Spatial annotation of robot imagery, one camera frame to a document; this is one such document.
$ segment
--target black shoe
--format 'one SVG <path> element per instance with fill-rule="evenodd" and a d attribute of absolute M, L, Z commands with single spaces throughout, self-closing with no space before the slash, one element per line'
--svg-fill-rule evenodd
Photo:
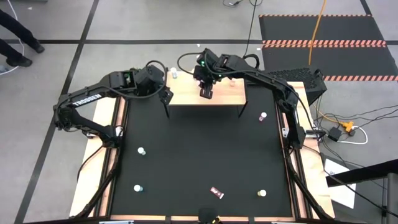
<path fill-rule="evenodd" d="M 41 45 L 41 44 L 39 43 L 39 41 L 37 41 L 34 45 L 32 45 L 32 46 L 30 46 L 30 47 L 32 47 L 33 50 L 35 50 L 38 54 L 43 53 L 44 50 L 45 50 L 44 47 L 43 47 L 43 45 Z"/>
<path fill-rule="evenodd" d="M 12 60 L 12 59 L 7 58 L 6 62 L 7 62 L 7 64 L 9 64 L 12 67 L 16 67 L 16 66 L 29 67 L 33 63 L 32 60 L 25 58 L 24 56 L 22 56 L 22 58 L 19 60 Z"/>

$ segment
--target white bottle cap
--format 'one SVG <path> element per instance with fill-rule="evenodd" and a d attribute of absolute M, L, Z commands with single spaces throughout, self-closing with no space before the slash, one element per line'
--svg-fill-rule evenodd
<path fill-rule="evenodd" d="M 258 191 L 258 196 L 260 196 L 260 197 L 265 197 L 266 195 L 267 195 L 267 192 L 266 192 L 266 190 L 260 190 L 260 191 Z"/>
<path fill-rule="evenodd" d="M 136 192 L 140 192 L 141 191 L 141 186 L 140 185 L 135 185 L 134 186 L 134 190 L 136 191 Z"/>
<path fill-rule="evenodd" d="M 139 154 L 142 154 L 145 152 L 143 147 L 139 147 L 137 151 Z"/>

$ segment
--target black table surface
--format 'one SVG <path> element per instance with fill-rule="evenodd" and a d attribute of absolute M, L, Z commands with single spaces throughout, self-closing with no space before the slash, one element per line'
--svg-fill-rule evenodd
<path fill-rule="evenodd" d="M 171 106 L 167 119 L 158 98 L 131 101 L 111 214 L 197 216 L 214 207 L 224 217 L 291 217 L 272 92 L 252 86 L 246 93 L 240 118 L 236 106 Z M 257 196 L 261 189 L 265 197 Z"/>

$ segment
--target white cable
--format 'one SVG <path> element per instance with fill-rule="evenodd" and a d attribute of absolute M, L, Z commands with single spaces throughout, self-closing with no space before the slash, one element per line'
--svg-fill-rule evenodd
<path fill-rule="evenodd" d="M 10 0 L 7 0 L 7 1 L 8 1 L 8 4 L 10 5 L 10 7 L 11 7 L 12 12 L 14 13 L 15 20 L 18 21 L 18 17 L 17 17 L 17 14 L 15 13 L 14 7 L 12 6 Z M 22 43 L 22 41 L 21 41 L 20 39 L 18 39 L 18 40 L 19 40 L 19 43 L 20 43 L 21 46 L 22 46 L 22 55 L 25 56 L 25 46 L 24 46 L 24 44 Z M 7 74 L 7 73 L 13 72 L 13 71 L 14 71 L 15 69 L 17 69 L 17 68 L 19 68 L 19 66 L 14 67 L 14 68 L 11 69 L 10 71 L 6 71 L 6 72 L 3 72 L 3 73 L 0 73 L 0 75 L 5 75 L 5 74 Z"/>
<path fill-rule="evenodd" d="M 358 126 L 353 126 L 353 129 L 360 129 L 363 132 L 363 134 L 365 135 L 365 138 L 366 138 L 365 142 L 338 141 L 338 143 L 359 144 L 359 145 L 368 143 L 368 135 L 366 134 L 364 129 L 362 129 L 361 127 L 358 127 Z"/>

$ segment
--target tiled floor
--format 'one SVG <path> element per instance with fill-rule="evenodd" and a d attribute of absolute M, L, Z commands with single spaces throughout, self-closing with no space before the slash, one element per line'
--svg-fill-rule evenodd
<path fill-rule="evenodd" d="M 19 20 L 38 39 L 73 39 L 81 37 L 94 0 L 49 0 L 41 2 L 13 2 Z M 397 6 L 393 0 L 367 0 L 386 40 L 398 40 Z M 318 14 L 319 0 L 264 0 L 256 14 Z M 11 13 L 6 1 L 0 2 L 3 11 Z M 252 6 L 248 1 L 236 8 L 222 5 L 222 1 L 197 0 L 99 0 L 88 39 L 164 40 L 164 39 L 239 39 L 248 36 Z M 360 0 L 328 1 L 325 14 L 364 14 Z M 0 27 L 0 38 L 14 39 Z M 261 39 L 259 21 L 255 17 L 252 39 Z M 0 170 L 4 182 L 0 186 L 0 223 L 12 223 L 25 194 L 37 156 L 52 117 L 52 105 L 57 102 L 67 77 L 77 45 L 49 44 L 37 55 L 27 49 L 34 61 L 30 68 L 0 76 Z M 176 67 L 176 59 L 185 52 L 198 52 L 205 47 L 214 52 L 244 53 L 243 44 L 153 44 L 101 45 L 83 47 L 70 91 L 96 83 L 103 75 L 131 67 L 142 67 L 156 59 L 168 67 Z M 249 46 L 249 53 L 261 51 L 257 44 Z M 398 46 L 389 46 L 398 60 Z M 5 58 L 0 57 L 0 65 Z M 192 68 L 194 60 L 187 58 L 182 66 Z M 397 82 L 327 82 L 322 111 L 351 115 L 382 106 L 398 104 Z M 79 110 L 92 118 L 95 104 Z M 387 119 L 366 126 L 369 143 L 364 146 L 330 144 L 332 149 L 349 161 L 362 165 L 395 159 L 394 131 L 398 121 Z M 361 141 L 358 134 L 353 141 Z M 76 183 L 76 172 L 83 158 L 86 139 L 80 133 L 56 131 L 38 178 L 25 222 L 67 218 Z"/>

